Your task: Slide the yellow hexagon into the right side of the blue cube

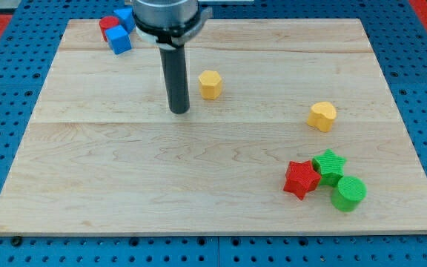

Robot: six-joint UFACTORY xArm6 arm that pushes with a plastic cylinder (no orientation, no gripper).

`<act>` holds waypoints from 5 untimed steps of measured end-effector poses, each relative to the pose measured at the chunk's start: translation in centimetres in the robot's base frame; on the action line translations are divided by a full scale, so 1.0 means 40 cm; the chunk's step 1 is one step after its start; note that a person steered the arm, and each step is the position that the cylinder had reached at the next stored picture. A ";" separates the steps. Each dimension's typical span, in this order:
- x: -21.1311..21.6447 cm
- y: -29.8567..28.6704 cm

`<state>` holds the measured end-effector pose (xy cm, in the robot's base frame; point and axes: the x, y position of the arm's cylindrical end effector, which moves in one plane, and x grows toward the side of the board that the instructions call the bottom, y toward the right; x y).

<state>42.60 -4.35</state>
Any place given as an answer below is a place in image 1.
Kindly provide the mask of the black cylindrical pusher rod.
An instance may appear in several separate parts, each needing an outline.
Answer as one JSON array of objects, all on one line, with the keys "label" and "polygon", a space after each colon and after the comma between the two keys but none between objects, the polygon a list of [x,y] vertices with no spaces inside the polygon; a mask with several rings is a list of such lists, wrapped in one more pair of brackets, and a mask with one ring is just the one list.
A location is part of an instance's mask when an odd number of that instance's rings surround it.
[{"label": "black cylindrical pusher rod", "polygon": [[190,108],[185,49],[159,49],[170,111],[186,113]]}]

